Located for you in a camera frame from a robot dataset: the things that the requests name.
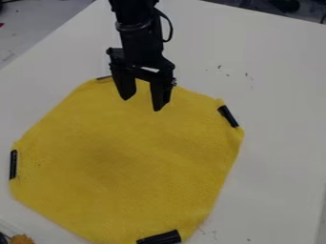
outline small yellow object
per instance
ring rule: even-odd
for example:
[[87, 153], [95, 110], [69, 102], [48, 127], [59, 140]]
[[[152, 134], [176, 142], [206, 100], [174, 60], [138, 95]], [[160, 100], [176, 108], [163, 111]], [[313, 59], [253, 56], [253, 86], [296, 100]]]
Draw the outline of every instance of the small yellow object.
[[10, 244], [35, 244], [32, 239], [27, 237], [25, 234], [15, 235], [11, 240]]
[[244, 135], [222, 105], [176, 87], [154, 112], [146, 82], [123, 101], [111, 78], [89, 81], [13, 145], [11, 192], [92, 243], [172, 230], [184, 241], [214, 206]]

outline yellow cloth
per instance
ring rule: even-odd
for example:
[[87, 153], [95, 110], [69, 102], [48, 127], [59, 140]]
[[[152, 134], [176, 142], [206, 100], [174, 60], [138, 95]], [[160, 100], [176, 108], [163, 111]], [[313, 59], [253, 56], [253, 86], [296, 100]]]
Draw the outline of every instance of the yellow cloth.
[[135, 244], [178, 230], [187, 239], [214, 206], [244, 132], [222, 100], [176, 87], [162, 111], [149, 84], [123, 101], [92, 80], [13, 145], [19, 201], [92, 243]]

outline yellow fabric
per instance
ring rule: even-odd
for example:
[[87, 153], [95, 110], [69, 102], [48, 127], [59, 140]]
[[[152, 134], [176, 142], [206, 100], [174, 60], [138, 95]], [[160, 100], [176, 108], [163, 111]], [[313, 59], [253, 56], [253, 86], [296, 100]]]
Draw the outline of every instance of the yellow fabric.
[[77, 88], [13, 145], [19, 201], [92, 243], [135, 244], [211, 211], [244, 132], [222, 100], [176, 87], [161, 112], [149, 84], [123, 101], [111, 78]]
[[25, 234], [15, 235], [11, 240], [10, 244], [35, 244], [32, 239], [27, 237]]

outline table surface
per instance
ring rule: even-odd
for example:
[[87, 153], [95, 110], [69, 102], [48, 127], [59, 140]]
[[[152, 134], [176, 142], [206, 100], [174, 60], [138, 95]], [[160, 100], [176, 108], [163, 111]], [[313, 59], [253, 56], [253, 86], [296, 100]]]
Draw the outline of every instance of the table surface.
[[[326, 183], [325, 26], [197, 0], [165, 0], [180, 86], [226, 100], [246, 131], [191, 243], [314, 243]], [[87, 243], [11, 198], [10, 145], [73, 88], [109, 74], [119, 45], [98, 0], [0, 71], [0, 219], [37, 243]]]

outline black clip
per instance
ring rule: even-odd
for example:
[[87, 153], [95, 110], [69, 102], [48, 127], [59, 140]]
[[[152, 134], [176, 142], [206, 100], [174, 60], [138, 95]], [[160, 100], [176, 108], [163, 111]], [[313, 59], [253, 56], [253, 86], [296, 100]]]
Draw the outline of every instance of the black clip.
[[13, 179], [16, 177], [17, 159], [18, 159], [18, 151], [12, 150], [10, 153], [10, 179]]
[[137, 240], [137, 244], [175, 244], [181, 242], [178, 230]]
[[234, 116], [231, 114], [231, 112], [229, 111], [228, 107], [226, 107], [225, 105], [218, 108], [219, 113], [221, 113], [222, 116], [224, 116], [230, 123], [230, 125], [233, 128], [239, 127], [239, 124], [236, 122], [236, 120], [234, 119]]

